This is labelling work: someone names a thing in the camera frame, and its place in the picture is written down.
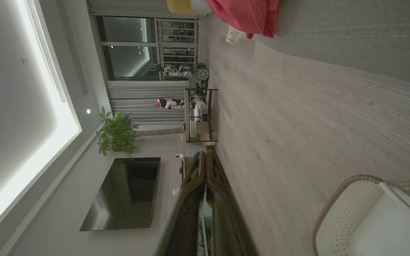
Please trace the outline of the large window with grille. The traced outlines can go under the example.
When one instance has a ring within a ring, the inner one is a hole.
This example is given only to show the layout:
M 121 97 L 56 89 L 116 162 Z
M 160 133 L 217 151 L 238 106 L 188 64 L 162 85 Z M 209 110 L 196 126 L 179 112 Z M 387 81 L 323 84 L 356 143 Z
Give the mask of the large window with grille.
M 111 81 L 187 81 L 164 68 L 197 69 L 197 19 L 94 16 L 94 21 Z

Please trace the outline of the black frame desk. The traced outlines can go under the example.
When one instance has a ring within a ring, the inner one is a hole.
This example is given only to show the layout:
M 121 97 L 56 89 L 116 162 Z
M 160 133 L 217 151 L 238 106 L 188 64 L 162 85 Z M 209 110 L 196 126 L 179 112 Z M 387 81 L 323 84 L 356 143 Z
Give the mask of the black frame desk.
M 192 91 L 195 89 L 184 90 L 184 131 L 185 139 L 187 143 L 199 142 L 196 138 L 195 125 L 193 122 L 209 122 L 212 123 L 212 99 L 214 94 L 218 92 L 218 89 L 204 89 L 206 92 L 206 101 L 203 101 L 197 95 L 192 95 Z

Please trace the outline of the cardboard box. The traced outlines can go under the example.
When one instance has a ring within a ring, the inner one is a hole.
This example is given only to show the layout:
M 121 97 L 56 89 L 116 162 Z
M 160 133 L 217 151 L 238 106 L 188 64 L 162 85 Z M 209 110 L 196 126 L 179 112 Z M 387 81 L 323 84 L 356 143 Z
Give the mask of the cardboard box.
M 208 146 L 214 146 L 218 141 L 217 129 L 213 123 L 193 122 L 195 125 L 196 138 Z

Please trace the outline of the white robot with red head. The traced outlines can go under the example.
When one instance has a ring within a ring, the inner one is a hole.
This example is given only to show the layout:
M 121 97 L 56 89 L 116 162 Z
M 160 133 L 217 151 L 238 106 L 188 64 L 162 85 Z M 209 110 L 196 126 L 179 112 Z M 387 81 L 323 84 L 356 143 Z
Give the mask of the white robot with red head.
M 156 108 L 166 108 L 166 109 L 184 109 L 185 103 L 184 99 L 174 99 L 174 98 L 157 98 L 155 102 L 155 107 Z

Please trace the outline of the white round stool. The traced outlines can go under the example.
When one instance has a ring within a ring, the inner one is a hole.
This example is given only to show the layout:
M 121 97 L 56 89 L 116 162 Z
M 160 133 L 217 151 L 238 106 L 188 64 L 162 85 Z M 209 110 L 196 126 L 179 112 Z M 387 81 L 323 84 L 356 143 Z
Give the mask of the white round stool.
M 197 13 L 197 15 L 208 15 L 212 13 L 206 0 L 189 0 L 192 10 Z

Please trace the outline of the long ceiling air vent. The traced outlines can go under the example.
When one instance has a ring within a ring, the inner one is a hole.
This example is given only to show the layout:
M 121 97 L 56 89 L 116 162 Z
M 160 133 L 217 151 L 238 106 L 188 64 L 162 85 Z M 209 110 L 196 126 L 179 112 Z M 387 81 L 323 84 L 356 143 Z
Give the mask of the long ceiling air vent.
M 36 37 L 37 37 L 37 40 L 38 40 L 38 43 L 41 49 L 42 56 L 47 65 L 47 71 L 52 80 L 53 87 L 57 91 L 61 102 L 67 103 L 67 98 L 63 90 L 63 86 L 59 78 L 58 72 L 56 70 L 54 59 L 52 57 L 52 53 L 50 51 L 50 48 L 47 42 L 46 34 L 44 32 L 44 25 L 42 24 L 41 16 L 39 15 L 39 12 L 37 9 L 37 5 L 36 5 L 37 1 L 38 0 L 24 0 L 28 15 L 30 17 L 31 23 L 33 25 L 33 28 L 34 28 L 34 31 L 35 31 L 35 34 L 36 34 Z

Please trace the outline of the white robot with wheel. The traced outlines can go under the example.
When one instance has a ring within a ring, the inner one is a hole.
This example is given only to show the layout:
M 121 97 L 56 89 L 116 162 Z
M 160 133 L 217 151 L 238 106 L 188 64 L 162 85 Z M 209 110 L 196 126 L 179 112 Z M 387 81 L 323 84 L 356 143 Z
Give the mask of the white robot with wheel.
M 208 80 L 210 76 L 209 70 L 204 63 L 198 63 L 195 69 L 186 64 L 181 64 L 179 66 L 169 64 L 165 65 L 164 68 L 159 64 L 155 64 L 155 67 L 162 75 L 167 77 L 189 78 L 194 74 L 197 74 L 199 80 L 205 81 Z

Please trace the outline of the red shorts with white stripe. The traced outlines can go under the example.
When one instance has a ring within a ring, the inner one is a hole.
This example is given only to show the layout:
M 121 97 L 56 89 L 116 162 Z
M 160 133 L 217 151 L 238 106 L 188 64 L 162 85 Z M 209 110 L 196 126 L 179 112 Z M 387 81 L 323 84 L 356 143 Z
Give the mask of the red shorts with white stripe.
M 280 0 L 206 0 L 223 22 L 246 34 L 273 38 L 278 29 Z

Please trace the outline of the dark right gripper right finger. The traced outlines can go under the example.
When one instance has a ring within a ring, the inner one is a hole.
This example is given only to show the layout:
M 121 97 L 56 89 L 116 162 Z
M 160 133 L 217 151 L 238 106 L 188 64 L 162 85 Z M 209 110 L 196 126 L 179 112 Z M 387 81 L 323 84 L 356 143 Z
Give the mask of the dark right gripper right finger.
M 223 166 L 206 153 L 206 201 L 212 209 L 211 256 L 259 256 Z

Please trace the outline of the green potted plant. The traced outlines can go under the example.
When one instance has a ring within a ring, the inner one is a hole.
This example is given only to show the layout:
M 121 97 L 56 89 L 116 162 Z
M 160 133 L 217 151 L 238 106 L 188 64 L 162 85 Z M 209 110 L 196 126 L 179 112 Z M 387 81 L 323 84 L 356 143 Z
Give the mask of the green potted plant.
M 131 115 L 131 113 L 125 114 L 123 111 L 106 112 L 104 106 L 101 107 L 99 116 L 102 127 L 96 131 L 99 154 L 107 156 L 107 152 L 112 151 L 130 155 L 137 149 L 135 143 L 139 137 L 172 135 L 185 132 L 182 127 L 139 131 L 138 125 L 132 123 Z

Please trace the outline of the wicker laundry basket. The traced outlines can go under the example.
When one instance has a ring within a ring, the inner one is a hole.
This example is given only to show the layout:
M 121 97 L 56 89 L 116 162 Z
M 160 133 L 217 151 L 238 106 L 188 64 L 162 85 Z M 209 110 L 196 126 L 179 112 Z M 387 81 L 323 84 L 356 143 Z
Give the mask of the wicker laundry basket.
M 315 256 L 349 256 L 349 240 L 386 194 L 410 214 L 410 181 L 371 175 L 347 178 L 322 209 L 312 233 Z

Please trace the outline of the grey pleated curtain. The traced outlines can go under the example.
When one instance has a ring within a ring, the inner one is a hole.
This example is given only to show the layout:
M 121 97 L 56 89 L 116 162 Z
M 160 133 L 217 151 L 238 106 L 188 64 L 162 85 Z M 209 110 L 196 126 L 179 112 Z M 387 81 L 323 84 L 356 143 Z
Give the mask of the grey pleated curtain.
M 107 81 L 112 112 L 130 115 L 136 125 L 182 125 L 183 109 L 155 107 L 158 98 L 184 98 L 187 81 Z

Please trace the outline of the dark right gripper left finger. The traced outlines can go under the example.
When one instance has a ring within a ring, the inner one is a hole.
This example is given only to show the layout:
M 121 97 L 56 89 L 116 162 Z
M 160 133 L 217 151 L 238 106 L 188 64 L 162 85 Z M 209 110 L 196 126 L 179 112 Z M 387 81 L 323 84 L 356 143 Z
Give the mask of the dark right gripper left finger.
M 198 152 L 184 171 L 176 203 L 155 249 L 155 256 L 197 256 L 199 211 L 206 182 L 205 158 L 205 152 Z

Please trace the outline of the black wall television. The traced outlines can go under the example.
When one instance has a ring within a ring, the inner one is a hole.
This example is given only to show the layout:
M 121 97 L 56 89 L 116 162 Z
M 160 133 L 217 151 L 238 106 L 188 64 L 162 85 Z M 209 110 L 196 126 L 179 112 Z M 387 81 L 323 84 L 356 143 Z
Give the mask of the black wall television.
M 159 157 L 114 159 L 80 230 L 150 228 L 160 171 Z

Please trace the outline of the yellow round stool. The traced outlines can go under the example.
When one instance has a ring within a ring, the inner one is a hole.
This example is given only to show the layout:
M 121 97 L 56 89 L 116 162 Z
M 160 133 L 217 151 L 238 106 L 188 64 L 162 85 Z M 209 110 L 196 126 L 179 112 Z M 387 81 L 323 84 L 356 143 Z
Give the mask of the yellow round stool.
M 175 15 L 195 15 L 190 0 L 166 0 L 168 10 Z

